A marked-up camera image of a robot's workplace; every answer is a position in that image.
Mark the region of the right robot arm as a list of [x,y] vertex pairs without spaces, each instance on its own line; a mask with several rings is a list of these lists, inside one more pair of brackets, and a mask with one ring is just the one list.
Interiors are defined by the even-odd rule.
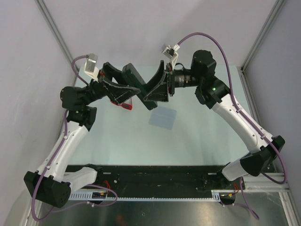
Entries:
[[249,153],[226,164],[217,177],[217,184],[228,189],[234,180],[245,176],[258,176],[271,164],[285,144],[281,136],[273,136],[263,129],[238,103],[230,88],[215,76],[216,61],[211,52],[198,50],[193,54],[189,69],[176,70],[178,53],[166,47],[163,50],[170,62],[161,62],[158,71],[148,82],[145,101],[167,102],[176,88],[196,87],[195,95],[221,116],[239,135]]

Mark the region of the dark green glasses case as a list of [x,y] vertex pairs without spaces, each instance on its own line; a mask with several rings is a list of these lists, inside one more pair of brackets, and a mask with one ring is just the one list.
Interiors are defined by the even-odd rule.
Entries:
[[158,106],[156,101],[144,100],[144,97],[147,94],[147,89],[144,87],[146,82],[131,63],[128,63],[123,67],[122,77],[128,86],[138,88],[140,90],[140,93],[137,94],[137,96],[148,110],[155,109]]

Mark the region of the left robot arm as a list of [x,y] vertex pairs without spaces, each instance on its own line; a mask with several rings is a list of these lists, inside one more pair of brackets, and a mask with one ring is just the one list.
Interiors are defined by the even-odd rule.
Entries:
[[85,73],[92,76],[88,85],[82,88],[67,86],[61,90],[60,99],[66,110],[64,131],[38,169],[35,172],[28,171],[24,176],[32,204],[39,200],[61,208],[75,191],[87,185],[93,188],[103,185],[101,168],[93,164],[65,175],[76,148],[95,122],[97,108],[90,107],[90,103],[108,97],[113,103],[120,105],[140,91],[128,86],[122,78],[122,72],[108,62],[101,69],[95,68],[93,73]]

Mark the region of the light blue cleaning cloth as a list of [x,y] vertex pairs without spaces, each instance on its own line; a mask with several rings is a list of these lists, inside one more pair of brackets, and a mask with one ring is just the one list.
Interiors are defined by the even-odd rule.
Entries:
[[171,108],[158,106],[150,115],[149,124],[160,128],[172,130],[177,111]]

